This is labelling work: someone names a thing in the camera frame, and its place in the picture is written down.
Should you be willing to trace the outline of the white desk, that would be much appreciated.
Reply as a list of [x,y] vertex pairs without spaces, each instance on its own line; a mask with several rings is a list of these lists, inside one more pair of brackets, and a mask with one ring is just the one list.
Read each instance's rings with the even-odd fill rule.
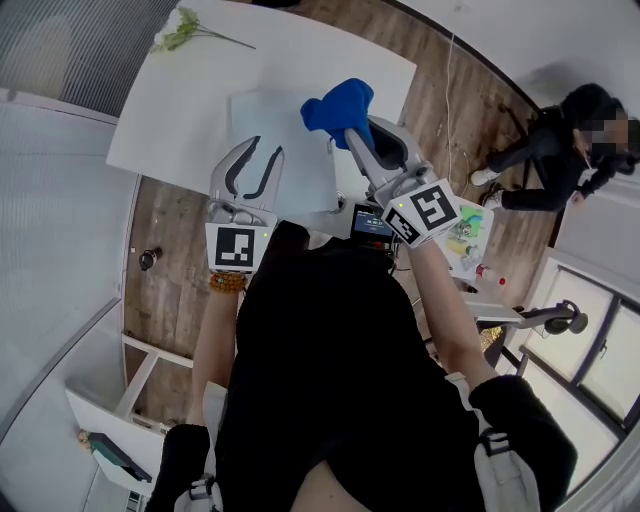
[[122,398],[113,411],[105,409],[71,389],[66,391],[66,395],[79,428],[88,433],[106,434],[137,465],[151,475],[152,482],[136,481],[100,453],[92,451],[92,455],[104,476],[112,483],[148,498],[155,486],[164,436],[168,432],[169,426],[136,413],[134,405],[158,362],[165,361],[190,369],[193,366],[193,361],[126,334],[121,336],[121,346],[124,350],[136,349],[144,353],[145,357],[127,384]]

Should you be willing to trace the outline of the plastic bottle with red cap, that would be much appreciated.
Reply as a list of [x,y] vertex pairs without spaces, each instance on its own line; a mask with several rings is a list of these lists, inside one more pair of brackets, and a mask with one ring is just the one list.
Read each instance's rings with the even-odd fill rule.
[[485,264],[479,264],[475,270],[476,279],[486,283],[497,284],[498,286],[504,286],[506,284],[506,278],[498,271]]

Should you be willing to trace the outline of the dark teal box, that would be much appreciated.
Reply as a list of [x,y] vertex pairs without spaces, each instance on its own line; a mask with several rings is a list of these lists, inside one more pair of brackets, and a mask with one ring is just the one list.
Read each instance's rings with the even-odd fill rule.
[[88,434],[88,441],[93,451],[97,451],[109,462],[123,469],[136,481],[152,482],[151,475],[137,465],[106,434],[91,432]]

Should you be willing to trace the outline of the person's left forearm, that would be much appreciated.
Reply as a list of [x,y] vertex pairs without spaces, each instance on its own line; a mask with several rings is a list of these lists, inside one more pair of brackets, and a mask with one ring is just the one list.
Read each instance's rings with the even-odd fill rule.
[[192,396],[187,424],[205,425],[204,399],[208,387],[226,392],[236,355],[236,322],[240,294],[247,277],[214,273],[209,281],[192,366]]

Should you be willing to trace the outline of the light blue board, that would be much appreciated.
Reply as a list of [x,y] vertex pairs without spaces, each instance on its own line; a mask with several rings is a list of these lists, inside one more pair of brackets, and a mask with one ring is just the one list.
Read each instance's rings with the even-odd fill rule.
[[255,153],[237,183],[244,195],[255,192],[269,158],[284,151],[284,165],[275,197],[280,217],[330,211],[337,206],[334,158],[329,136],[310,131],[300,109],[315,93],[309,90],[256,89],[229,99],[229,144],[234,147],[258,136]]

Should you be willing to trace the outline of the grey office chair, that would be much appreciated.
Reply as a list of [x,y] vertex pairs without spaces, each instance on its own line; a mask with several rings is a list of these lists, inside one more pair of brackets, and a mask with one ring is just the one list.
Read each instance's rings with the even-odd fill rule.
[[565,332],[580,334],[586,330],[589,323],[588,315],[570,300],[563,300],[551,307],[527,311],[522,308],[509,309],[504,306],[487,305],[473,306],[471,312],[480,330],[494,327],[533,330],[542,339],[559,336]]

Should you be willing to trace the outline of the dark framed window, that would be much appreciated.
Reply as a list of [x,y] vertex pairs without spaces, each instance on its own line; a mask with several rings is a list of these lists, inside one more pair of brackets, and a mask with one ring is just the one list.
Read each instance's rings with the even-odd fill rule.
[[620,442],[640,423],[640,285],[549,249],[527,303],[560,299],[587,315],[583,332],[514,331],[507,347],[526,359],[524,378],[569,432]]

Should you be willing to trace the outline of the person's black clothing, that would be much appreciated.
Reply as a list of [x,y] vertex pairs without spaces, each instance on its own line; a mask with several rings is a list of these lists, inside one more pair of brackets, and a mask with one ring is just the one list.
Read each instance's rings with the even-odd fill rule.
[[387,257],[281,222],[226,392],[171,428],[145,512],[556,512],[577,452],[521,377],[470,389]]

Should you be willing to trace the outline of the small white side table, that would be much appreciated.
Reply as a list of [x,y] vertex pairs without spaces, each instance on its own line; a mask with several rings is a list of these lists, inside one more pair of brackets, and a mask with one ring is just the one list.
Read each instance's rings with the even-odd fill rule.
[[482,227],[478,230],[476,238],[458,239],[451,237],[449,230],[452,227],[436,238],[437,244],[448,261],[449,271],[462,286],[463,299],[470,311],[473,306],[498,305],[509,308],[498,297],[498,292],[502,286],[477,280],[475,274],[476,267],[479,264],[489,266],[485,262],[485,255],[489,247],[494,212],[462,198],[459,199],[459,207],[461,205],[482,209],[484,221]]

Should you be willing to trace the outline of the artificial white flower sprig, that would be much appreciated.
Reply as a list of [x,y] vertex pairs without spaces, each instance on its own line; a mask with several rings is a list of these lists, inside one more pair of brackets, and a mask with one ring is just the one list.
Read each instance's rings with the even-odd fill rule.
[[151,53],[170,52],[193,40],[209,37],[255,50],[256,47],[216,32],[204,26],[198,13],[185,6],[176,7],[169,15],[163,28],[154,36]]

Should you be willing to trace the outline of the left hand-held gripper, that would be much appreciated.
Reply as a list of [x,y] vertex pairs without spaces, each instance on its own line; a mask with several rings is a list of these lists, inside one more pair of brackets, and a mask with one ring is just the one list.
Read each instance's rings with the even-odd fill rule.
[[271,212],[284,166],[282,146],[271,154],[258,189],[243,196],[244,205],[252,208],[226,202],[237,199],[237,178],[260,139],[254,136],[235,146],[211,173],[205,235],[212,272],[254,274],[277,225],[277,216]]

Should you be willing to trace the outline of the blue cloth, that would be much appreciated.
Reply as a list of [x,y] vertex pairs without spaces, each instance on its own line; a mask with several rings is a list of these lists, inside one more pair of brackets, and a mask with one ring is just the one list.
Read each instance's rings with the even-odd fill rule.
[[358,132],[369,144],[374,139],[369,127],[368,109],[373,89],[358,78],[350,78],[332,88],[322,99],[310,98],[300,108],[309,131],[325,131],[338,149],[348,150],[345,131]]

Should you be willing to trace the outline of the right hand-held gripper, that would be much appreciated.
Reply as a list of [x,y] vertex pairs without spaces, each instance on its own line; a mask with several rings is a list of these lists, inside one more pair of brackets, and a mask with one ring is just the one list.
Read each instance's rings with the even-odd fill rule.
[[345,141],[373,188],[373,199],[382,208],[381,220],[410,248],[453,227],[460,220],[458,198],[430,162],[421,162],[411,134],[378,116],[369,116],[368,123],[373,141],[355,129],[345,131]]

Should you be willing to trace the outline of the small recording monitor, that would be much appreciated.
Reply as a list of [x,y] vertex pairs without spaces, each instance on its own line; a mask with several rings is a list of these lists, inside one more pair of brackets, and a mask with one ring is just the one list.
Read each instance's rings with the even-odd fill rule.
[[393,248],[394,232],[365,204],[355,204],[349,239],[355,244],[370,249],[390,251]]

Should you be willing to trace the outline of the person's right forearm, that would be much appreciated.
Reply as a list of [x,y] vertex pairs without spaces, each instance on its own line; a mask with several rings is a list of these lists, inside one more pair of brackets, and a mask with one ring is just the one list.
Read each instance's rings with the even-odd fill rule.
[[439,246],[426,242],[409,259],[439,360],[447,373],[462,374],[470,389],[497,376],[487,363],[474,318],[448,270]]

